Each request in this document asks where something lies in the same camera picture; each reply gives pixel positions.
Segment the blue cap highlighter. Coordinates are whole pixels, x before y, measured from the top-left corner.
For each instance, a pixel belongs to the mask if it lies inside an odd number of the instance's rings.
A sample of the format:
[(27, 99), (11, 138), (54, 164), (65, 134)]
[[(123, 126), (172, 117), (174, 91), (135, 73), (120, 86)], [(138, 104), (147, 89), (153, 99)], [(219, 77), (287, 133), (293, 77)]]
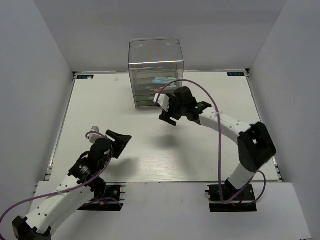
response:
[(173, 79), (171, 79), (171, 78), (155, 78), (152, 80), (152, 83), (166, 85), (172, 81), (173, 81)]

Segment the clear acrylic drawer organizer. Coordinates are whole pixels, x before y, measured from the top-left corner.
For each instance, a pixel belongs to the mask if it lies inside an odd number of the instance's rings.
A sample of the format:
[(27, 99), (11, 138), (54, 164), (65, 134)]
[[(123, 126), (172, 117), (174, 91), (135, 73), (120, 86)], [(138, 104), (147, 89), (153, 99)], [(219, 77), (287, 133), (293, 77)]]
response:
[(182, 79), (184, 57), (180, 40), (173, 37), (140, 38), (129, 42), (128, 72), (136, 108), (153, 107), (156, 78)]

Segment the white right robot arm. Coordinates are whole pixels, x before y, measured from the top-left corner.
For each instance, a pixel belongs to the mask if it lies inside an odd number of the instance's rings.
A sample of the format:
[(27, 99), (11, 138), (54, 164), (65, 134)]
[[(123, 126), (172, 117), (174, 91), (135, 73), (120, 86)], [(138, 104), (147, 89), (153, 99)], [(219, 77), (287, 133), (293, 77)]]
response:
[(185, 117), (221, 133), (237, 145), (239, 164), (225, 181), (226, 195), (233, 200), (243, 195), (245, 184), (276, 155), (276, 147), (262, 122), (249, 124), (219, 113), (210, 103), (198, 102), (186, 86), (172, 94), (157, 93), (154, 103), (162, 108), (160, 120), (176, 126), (177, 121)]

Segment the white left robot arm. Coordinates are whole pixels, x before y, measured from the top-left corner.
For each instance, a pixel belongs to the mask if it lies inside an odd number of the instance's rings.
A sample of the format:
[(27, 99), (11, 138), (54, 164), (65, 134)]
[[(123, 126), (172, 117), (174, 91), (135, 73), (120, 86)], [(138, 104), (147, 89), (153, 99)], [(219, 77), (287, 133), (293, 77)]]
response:
[(85, 137), (91, 143), (68, 170), (67, 176), (52, 193), (42, 195), (44, 201), (26, 216), (12, 221), (14, 236), (18, 240), (50, 240), (56, 230), (79, 208), (105, 200), (119, 207), (119, 194), (114, 193), (100, 175), (112, 159), (118, 159), (132, 139), (111, 130), (105, 134), (93, 127)]

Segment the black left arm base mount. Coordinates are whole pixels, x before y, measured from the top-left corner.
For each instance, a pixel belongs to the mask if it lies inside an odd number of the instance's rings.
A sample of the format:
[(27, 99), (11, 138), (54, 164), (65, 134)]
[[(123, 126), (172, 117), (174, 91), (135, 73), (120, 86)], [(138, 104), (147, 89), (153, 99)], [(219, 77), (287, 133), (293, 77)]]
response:
[(119, 212), (125, 203), (126, 183), (107, 183), (104, 193), (81, 206), (78, 211)]

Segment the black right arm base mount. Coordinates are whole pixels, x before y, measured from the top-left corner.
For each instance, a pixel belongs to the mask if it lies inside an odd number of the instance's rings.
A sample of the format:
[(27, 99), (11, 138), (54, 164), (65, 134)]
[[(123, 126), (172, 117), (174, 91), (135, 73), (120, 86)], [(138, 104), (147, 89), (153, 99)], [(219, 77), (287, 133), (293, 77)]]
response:
[(242, 193), (224, 204), (220, 199), (219, 185), (211, 184), (204, 191), (209, 201), (209, 211), (211, 213), (249, 213), (257, 212), (256, 203), (252, 203), (255, 199), (253, 186), (249, 184)]

